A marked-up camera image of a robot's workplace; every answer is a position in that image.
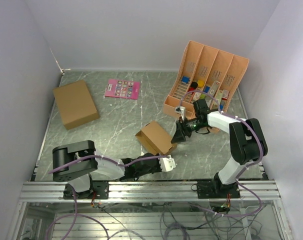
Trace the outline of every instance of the white robotic arm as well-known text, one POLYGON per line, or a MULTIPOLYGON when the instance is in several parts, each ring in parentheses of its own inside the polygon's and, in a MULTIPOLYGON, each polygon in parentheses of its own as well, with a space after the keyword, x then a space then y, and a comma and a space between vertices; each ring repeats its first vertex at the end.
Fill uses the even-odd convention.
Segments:
MULTIPOLYGON (((183 118, 185 115, 184 107, 178 106, 175 108, 176 113, 181 114, 181 117, 176 122, 176 132, 171 142, 184 142, 186 141, 186 137, 191 137, 192 132, 208 127, 218 128, 229 134, 231 157, 225 167, 216 173, 214 181, 216 181, 216 185, 219 188, 234 184, 236 177, 249 161, 255 161, 259 158, 258 143, 242 122, 221 114, 217 109, 209 109, 204 99, 195 101, 193 107, 196 118, 190 120, 183 118)), ((258 120, 255 118, 240 119, 249 124, 254 130, 262 145, 263 155, 265 156, 268 148, 258 120)))

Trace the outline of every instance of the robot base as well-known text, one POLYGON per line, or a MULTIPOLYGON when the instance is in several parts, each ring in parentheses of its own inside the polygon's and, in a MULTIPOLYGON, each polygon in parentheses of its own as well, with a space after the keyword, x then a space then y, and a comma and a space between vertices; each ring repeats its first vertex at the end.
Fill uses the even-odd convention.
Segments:
POLYGON ((213 179, 197 181, 197 196, 199 199, 225 199, 227 194, 230 198, 238 199, 241 197, 237 183, 224 185, 221 183, 218 173, 213 179))
MULTIPOLYGON (((94 192, 96 193, 95 199, 108 199, 109 184, 107 181, 92 181, 91 186, 92 190, 79 193, 77 195, 77 199, 92 199, 94 196, 94 192)), ((63 199, 74 199, 72 187, 69 184, 66 184, 65 186, 65 190, 63 191, 63 199)))

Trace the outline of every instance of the small cardboard box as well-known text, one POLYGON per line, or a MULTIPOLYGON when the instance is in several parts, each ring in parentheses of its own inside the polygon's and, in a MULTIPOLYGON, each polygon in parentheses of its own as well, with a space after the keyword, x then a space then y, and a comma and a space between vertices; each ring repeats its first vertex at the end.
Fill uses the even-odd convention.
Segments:
POLYGON ((56 87, 52 91, 62 123, 67 130, 99 119, 100 116, 84 80, 56 87))
POLYGON ((171 143, 172 137, 156 121, 148 123, 135 136, 154 155, 168 155, 177 147, 177 143, 171 143))

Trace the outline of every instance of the plastic file organizer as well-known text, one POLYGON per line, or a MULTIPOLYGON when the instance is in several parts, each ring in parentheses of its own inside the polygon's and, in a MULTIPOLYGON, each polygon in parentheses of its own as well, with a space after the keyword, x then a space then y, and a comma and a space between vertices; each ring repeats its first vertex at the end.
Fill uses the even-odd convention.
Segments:
MULTIPOLYGON (((215 81, 219 82, 214 97, 216 97, 219 90, 229 91, 228 98, 223 106, 223 110, 226 111, 246 72, 248 63, 248 58, 190 41, 183 53, 176 81, 163 104, 163 112, 179 118, 179 114, 175 113, 175 107, 187 93, 191 83, 198 80, 205 83, 202 87, 197 88, 200 91, 203 91, 206 86, 211 87, 215 81), (188 77, 189 81, 187 83, 182 82, 183 77, 188 77)), ((193 107, 195 98, 193 98, 194 94, 188 94, 182 102, 182 106, 186 108, 188 119, 195 117, 193 107)), ((211 101, 209 107, 213 107, 213 101, 211 101)))

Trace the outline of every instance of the gray marble surface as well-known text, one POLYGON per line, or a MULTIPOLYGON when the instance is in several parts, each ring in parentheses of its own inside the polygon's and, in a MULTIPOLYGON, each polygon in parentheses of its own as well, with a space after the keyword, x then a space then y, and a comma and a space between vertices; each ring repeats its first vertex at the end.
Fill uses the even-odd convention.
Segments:
MULTIPOLYGON (((108 71, 67 71, 60 85, 84 79, 99 111, 100 118, 66 130, 57 106, 54 107, 48 133, 38 163, 36 181, 51 181, 53 148, 92 140, 99 152, 113 158, 136 158, 147 151, 138 142, 135 134, 155 120, 170 135, 176 130, 175 119, 163 113, 163 103, 171 90, 177 72, 108 72, 108 71), (108 79, 140 82, 138 100, 104 97, 108 79)), ((240 98, 234 94, 228 111, 230 114, 245 117, 240 98)), ((187 180, 208 179, 221 170, 229 160, 229 135, 220 131, 217 134, 200 135, 193 133, 190 139, 180 143, 172 152, 177 167, 170 172, 148 174, 140 180, 187 180)), ((101 180, 92 174, 94 180, 101 180)), ((253 166, 243 178, 261 178, 259 167, 253 166)))

